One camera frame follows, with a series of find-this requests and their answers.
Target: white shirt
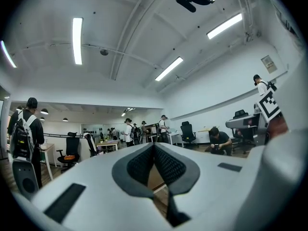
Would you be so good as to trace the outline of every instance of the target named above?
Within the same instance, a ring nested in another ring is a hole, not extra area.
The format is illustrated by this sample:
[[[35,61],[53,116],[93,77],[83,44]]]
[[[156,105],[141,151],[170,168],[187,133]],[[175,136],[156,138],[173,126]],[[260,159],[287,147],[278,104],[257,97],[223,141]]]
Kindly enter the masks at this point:
[[[266,93],[268,91],[268,87],[264,83],[260,82],[258,84],[258,91],[259,91],[260,96],[262,96],[264,93]]]
[[[128,135],[125,136],[125,141],[126,141],[126,142],[131,142],[131,141],[133,140],[133,139],[130,137],[131,129],[132,129],[131,125],[127,125],[127,126],[126,126],[125,134],[128,134]]]
[[[163,127],[165,127],[165,121],[164,120],[160,120],[159,121],[159,126],[161,127],[161,126],[163,126]],[[162,133],[164,133],[164,132],[166,132],[166,130],[165,129],[160,129],[160,131],[162,132]]]

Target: crouching man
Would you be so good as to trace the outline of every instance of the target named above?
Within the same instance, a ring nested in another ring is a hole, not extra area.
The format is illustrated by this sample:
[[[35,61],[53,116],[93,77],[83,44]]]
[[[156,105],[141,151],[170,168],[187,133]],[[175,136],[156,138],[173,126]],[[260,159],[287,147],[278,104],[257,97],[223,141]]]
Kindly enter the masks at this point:
[[[218,128],[212,128],[210,131],[211,154],[224,155],[226,151],[231,156],[232,141],[225,132],[220,132]]]

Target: white backpack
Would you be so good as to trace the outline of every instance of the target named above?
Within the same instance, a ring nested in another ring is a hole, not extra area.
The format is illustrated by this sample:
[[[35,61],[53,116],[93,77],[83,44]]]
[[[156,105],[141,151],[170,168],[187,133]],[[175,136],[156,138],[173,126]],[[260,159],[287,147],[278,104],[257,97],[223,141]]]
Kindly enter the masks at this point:
[[[36,119],[36,116],[32,115],[27,121],[25,121],[23,111],[18,114],[18,121],[14,126],[10,143],[13,158],[31,162],[34,143],[30,125]]]

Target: black shirt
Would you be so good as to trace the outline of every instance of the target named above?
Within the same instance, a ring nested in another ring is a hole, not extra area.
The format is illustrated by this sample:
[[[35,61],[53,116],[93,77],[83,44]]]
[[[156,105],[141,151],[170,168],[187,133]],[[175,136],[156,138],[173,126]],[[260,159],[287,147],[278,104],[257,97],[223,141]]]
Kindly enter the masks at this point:
[[[229,136],[225,132],[219,132],[218,139],[213,136],[210,137],[211,144],[224,144],[229,140]]]
[[[20,112],[20,111],[14,112],[14,114],[11,117],[9,127],[8,127],[8,134],[9,135],[12,135],[14,125],[15,125],[16,121],[18,121],[18,112]],[[23,111],[23,116],[24,116],[25,121],[27,121],[32,115],[33,114],[29,110]],[[30,125],[30,129],[31,129],[31,132],[32,132],[33,143],[34,144],[35,143],[43,144],[45,139],[44,139],[43,126],[42,126],[40,120],[35,119],[32,122],[32,124]]]

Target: floor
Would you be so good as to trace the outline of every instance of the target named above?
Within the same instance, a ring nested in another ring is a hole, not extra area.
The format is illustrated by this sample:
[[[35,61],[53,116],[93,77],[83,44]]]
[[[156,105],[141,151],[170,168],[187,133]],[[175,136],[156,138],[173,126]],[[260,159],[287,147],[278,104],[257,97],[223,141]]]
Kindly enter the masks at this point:
[[[209,153],[209,145],[202,144],[202,145],[199,145],[199,147],[197,147],[196,145],[185,145],[185,147],[186,149],[198,151],[200,153]],[[126,143],[122,143],[121,148],[122,149],[126,148]],[[252,146],[237,147],[232,153],[232,156],[247,158],[251,148]],[[13,177],[13,172],[12,172],[12,169],[11,169],[11,166],[8,160],[0,161],[0,169],[11,191],[18,192],[16,183]],[[44,164],[41,164],[41,171],[42,171],[42,184],[43,186],[45,186],[51,181],[48,170],[47,170],[47,166]],[[59,175],[61,175],[60,167],[56,168],[55,166],[51,166],[51,171],[52,171],[52,175],[54,179],[57,178]],[[160,213],[164,217],[166,217],[167,206],[168,206],[168,187],[164,185],[164,181],[159,175],[155,166],[151,170],[148,187],[154,191],[154,204],[156,205]]]

